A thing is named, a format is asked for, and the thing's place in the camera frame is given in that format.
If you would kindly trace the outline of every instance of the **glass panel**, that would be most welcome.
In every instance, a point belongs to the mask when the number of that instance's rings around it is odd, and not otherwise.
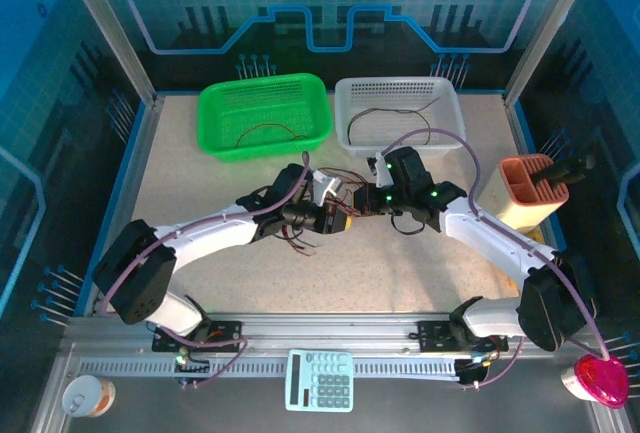
[[[2,0],[0,18],[0,291],[17,279],[0,302],[0,417],[28,431],[63,331],[49,320],[78,283],[43,272],[84,276],[139,99],[81,0]]]
[[[597,281],[602,314],[637,318],[640,303],[640,0],[576,0],[521,101],[538,150],[594,155],[558,212],[570,247]]]
[[[160,90],[274,71],[315,73],[329,87],[345,77],[437,75],[495,89],[549,0],[110,2]]]

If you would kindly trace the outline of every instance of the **beige tabletop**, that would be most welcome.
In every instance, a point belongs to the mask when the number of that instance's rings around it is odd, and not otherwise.
[[[482,187],[516,147],[499,95],[461,95],[460,105],[467,140],[483,168]],[[196,116],[197,96],[166,98],[134,219],[170,225],[215,213],[301,161],[290,155],[219,162],[199,148]],[[434,181],[469,189],[473,163],[464,149],[424,161]],[[373,181],[366,162],[341,149],[335,133],[311,153],[311,164],[347,168]],[[356,219],[345,233],[307,232],[304,239],[318,246],[311,258],[267,238],[195,261],[173,281],[210,312],[449,311],[475,295],[517,295],[503,273],[467,246],[429,228],[400,235],[388,217]]]

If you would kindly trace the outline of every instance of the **aluminum frame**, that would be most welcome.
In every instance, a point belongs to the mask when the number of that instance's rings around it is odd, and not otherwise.
[[[151,106],[156,100],[156,91],[147,76],[138,55],[129,42],[120,21],[108,0],[82,0],[97,23],[102,35],[109,43],[122,69],[131,81],[138,96],[145,105]]]
[[[129,145],[127,145],[127,152],[129,153],[125,152],[118,172],[118,178],[122,175],[122,183],[119,187],[114,186],[114,190],[111,193],[107,213],[100,226],[96,246],[87,269],[86,278],[88,279],[91,279],[91,272],[100,261],[107,246],[113,242],[122,228],[131,221],[163,105],[164,97],[159,97],[153,106],[146,107],[144,112],[137,115],[136,123],[129,138]],[[75,314],[91,315],[98,293],[98,288],[92,281],[85,281],[80,291]]]
[[[540,21],[538,29],[527,45],[522,58],[516,65],[516,69],[506,88],[505,102],[508,107],[513,107],[520,98],[527,83],[538,67],[547,48],[551,44],[558,29],[564,23],[575,0],[552,0],[551,7],[545,17]]]
[[[243,335],[249,340],[247,359],[286,358],[292,347],[322,349],[349,349],[356,361],[363,359],[393,359],[407,361],[428,358],[469,358],[468,353],[420,353],[417,340],[408,338],[408,333],[416,331],[416,321],[442,320],[446,314],[220,314],[219,320],[239,320],[243,322]],[[577,339],[595,346],[588,334],[579,334]],[[81,371],[83,359],[154,361],[158,358],[173,358],[171,353],[151,351],[152,333],[144,325],[127,326],[113,318],[73,318],[65,330],[58,354],[40,407],[36,414],[32,433],[59,433],[70,425],[62,408],[61,396],[66,386]],[[515,341],[510,341],[512,356]],[[577,358],[581,350],[567,344],[555,353],[543,351],[525,341],[521,360],[550,360]],[[201,354],[199,358],[229,358],[233,353]],[[136,372],[130,376],[154,377]],[[265,374],[260,377],[272,377]],[[631,425],[624,409],[610,410],[600,404],[590,404],[594,427],[606,433],[631,432]]]

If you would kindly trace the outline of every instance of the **paper cup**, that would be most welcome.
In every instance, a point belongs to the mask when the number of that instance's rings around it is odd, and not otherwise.
[[[104,414],[116,397],[116,387],[104,378],[79,376],[62,394],[62,409],[74,418],[95,418]]]
[[[573,366],[564,370],[562,372],[561,378],[564,386],[566,386],[567,390],[573,393],[574,396],[580,398],[581,400],[598,401],[596,398],[591,396],[591,393],[585,390],[585,388],[582,386],[582,384],[578,380]]]

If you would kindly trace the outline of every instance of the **screw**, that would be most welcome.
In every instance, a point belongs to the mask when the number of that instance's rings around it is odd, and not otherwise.
[[[439,73],[440,73],[440,65],[442,65],[442,60],[444,60],[444,56],[445,56],[444,53],[440,53],[438,55],[438,66],[436,68],[436,76],[440,76],[439,75]]]
[[[458,84],[458,90],[464,86],[464,80],[467,79],[467,73],[469,73],[470,69],[471,65],[467,63],[467,65],[464,67],[464,73],[462,75],[462,78],[460,79],[460,83]]]
[[[458,57],[457,53],[451,53],[451,63],[449,63],[449,72],[453,69],[453,62]]]
[[[58,265],[58,273],[66,273],[67,275],[69,275],[72,278],[75,278],[76,280],[78,280],[80,283],[84,282],[84,280],[82,278],[80,278],[79,276],[74,275],[73,273],[71,273],[69,270],[67,270],[64,265]]]
[[[244,77],[245,78],[249,78],[249,75],[247,75],[247,65],[245,65],[245,63],[244,63],[244,60],[245,60],[246,56],[238,55],[238,58],[242,62],[242,69],[244,70]]]
[[[455,82],[451,82],[454,85],[458,83],[458,81],[460,80],[460,76],[462,75],[462,70],[464,70],[464,65],[467,62],[467,60],[469,59],[469,53],[465,53],[464,55],[462,55],[462,64],[460,65],[460,69],[458,70],[458,76],[455,80]]]
[[[65,283],[67,283],[68,285],[73,286],[74,288],[80,289],[80,287],[82,285],[78,285],[77,283],[74,283],[71,280],[66,279],[64,276],[60,276],[57,273],[54,273],[51,268],[49,268],[48,266],[44,269],[44,276],[53,276],[55,278],[58,278],[59,280],[64,281]]]
[[[271,76],[271,70],[269,69],[269,55],[262,55],[265,65],[267,65],[267,75]]]
[[[453,65],[453,74],[451,75],[451,83],[455,81],[456,74],[460,71],[460,65]]]

